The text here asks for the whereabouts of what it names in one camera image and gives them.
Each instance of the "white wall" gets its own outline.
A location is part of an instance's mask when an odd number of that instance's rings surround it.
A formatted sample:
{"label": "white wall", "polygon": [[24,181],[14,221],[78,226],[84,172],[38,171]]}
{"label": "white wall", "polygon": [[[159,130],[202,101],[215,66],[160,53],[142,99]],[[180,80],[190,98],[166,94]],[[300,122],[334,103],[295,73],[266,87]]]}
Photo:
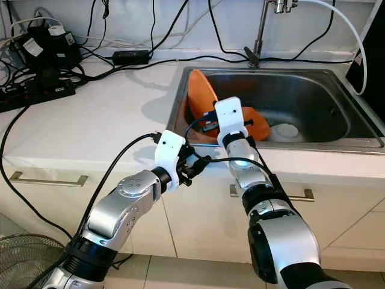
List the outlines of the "white wall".
{"label": "white wall", "polygon": [[[207,0],[190,0],[191,22],[207,9]],[[85,35],[92,0],[21,0],[15,1],[21,17],[31,17],[34,7],[41,5],[62,20],[67,30]],[[183,0],[155,0],[157,23],[155,34],[163,34],[170,26]],[[226,49],[252,48],[260,18],[262,0],[223,0],[214,10],[218,29]],[[300,3],[290,14],[274,14],[273,5],[266,22],[263,51],[266,55],[284,53],[288,56],[299,51],[327,27],[330,12],[315,4]],[[374,6],[373,2],[342,2],[341,9],[360,33]],[[97,1],[91,35],[101,36],[103,22],[101,1]],[[186,13],[182,13],[174,32],[183,31]],[[111,0],[107,38],[134,42],[149,37],[152,24],[151,0]],[[176,43],[178,37],[167,40],[163,48]],[[181,49],[219,50],[209,15],[204,17],[179,45]],[[311,51],[354,51],[356,41],[348,27],[334,17],[331,31],[324,39],[311,47]]]}

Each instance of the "sink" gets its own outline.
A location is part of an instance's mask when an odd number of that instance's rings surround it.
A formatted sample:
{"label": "sink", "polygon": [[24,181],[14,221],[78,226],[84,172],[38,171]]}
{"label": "sink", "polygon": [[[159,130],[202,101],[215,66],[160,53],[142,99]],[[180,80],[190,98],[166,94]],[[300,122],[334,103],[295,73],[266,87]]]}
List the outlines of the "sink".
{"label": "sink", "polygon": [[[180,135],[194,120],[187,101],[193,69],[206,75],[219,100],[237,96],[243,107],[266,118],[272,133],[257,143],[260,148],[385,153],[379,131],[335,74],[323,69],[186,67],[167,125]],[[194,129],[188,139],[194,145],[218,146],[216,138]]]}

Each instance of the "black device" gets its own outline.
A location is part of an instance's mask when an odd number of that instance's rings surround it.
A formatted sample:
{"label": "black device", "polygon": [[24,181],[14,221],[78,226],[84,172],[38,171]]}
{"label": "black device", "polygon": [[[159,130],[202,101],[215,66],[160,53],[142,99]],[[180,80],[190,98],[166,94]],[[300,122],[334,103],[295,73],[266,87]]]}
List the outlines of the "black device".
{"label": "black device", "polygon": [[111,58],[114,65],[141,65],[148,64],[151,55],[148,50],[115,51]]}
{"label": "black device", "polygon": [[[366,58],[368,60],[368,83],[361,97],[370,105],[383,122],[385,122],[385,100],[381,91],[383,89],[382,78],[385,59],[383,47],[379,43],[381,42],[380,39],[384,37],[384,27],[385,3],[382,3],[363,41]],[[363,65],[362,61],[359,60],[359,58],[356,58],[356,61],[353,61],[346,76],[347,80],[356,90],[360,90],[362,87],[363,78]]]}
{"label": "black device", "polygon": [[29,27],[10,46],[23,64],[32,70],[41,67],[74,68],[82,60],[79,46],[71,32],[50,35],[47,27]]}
{"label": "black device", "polygon": [[0,113],[75,94],[75,83],[61,74],[61,69],[73,69],[82,60],[71,32],[61,26],[31,26],[26,34],[14,39],[10,49],[35,76],[0,89]]}

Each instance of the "tiled floor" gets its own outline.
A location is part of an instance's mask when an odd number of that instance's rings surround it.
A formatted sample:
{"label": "tiled floor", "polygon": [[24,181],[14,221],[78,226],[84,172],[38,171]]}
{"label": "tiled floor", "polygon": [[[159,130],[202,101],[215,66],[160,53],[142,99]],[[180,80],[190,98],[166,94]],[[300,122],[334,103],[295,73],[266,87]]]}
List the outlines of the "tiled floor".
{"label": "tiled floor", "polygon": [[[353,289],[385,289],[385,274],[328,270]],[[106,289],[275,289],[263,283],[251,265],[134,255],[111,269]]]}

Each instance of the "orange plate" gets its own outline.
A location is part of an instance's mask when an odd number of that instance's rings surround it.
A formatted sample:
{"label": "orange plate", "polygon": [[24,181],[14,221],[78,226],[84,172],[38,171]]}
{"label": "orange plate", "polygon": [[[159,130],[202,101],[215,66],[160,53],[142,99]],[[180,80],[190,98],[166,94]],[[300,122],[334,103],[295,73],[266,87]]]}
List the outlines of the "orange plate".
{"label": "orange plate", "polygon": [[[209,81],[200,70],[193,70],[188,80],[188,106],[194,119],[203,117],[203,114],[214,110],[213,103],[218,101],[217,95]],[[206,135],[217,137],[217,130],[208,131]]]}
{"label": "orange plate", "polygon": [[242,107],[243,119],[245,122],[253,120],[252,125],[247,125],[248,134],[254,140],[266,140],[270,135],[270,126],[265,118],[252,107]]}
{"label": "orange plate", "polygon": [[[209,81],[200,70],[193,70],[188,80],[188,105],[194,119],[203,117],[203,114],[214,110],[213,103],[218,101],[217,95]],[[253,120],[252,125],[246,126],[249,135],[256,141],[265,140],[270,135],[270,127],[265,118],[252,107],[242,107],[245,121]],[[212,130],[205,133],[210,137],[217,137],[218,131]]]}

